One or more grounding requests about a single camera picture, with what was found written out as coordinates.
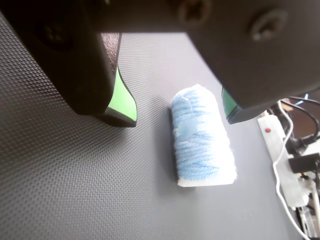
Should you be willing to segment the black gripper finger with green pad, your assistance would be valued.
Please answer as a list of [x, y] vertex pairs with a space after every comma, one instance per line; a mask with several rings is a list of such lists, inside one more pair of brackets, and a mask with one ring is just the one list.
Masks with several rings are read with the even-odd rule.
[[187, 33], [242, 109], [240, 122], [320, 87], [317, 0], [99, 0], [96, 28]]
[[3, 0], [0, 11], [72, 110], [121, 128], [137, 104], [118, 66], [121, 33], [97, 30], [102, 0]]

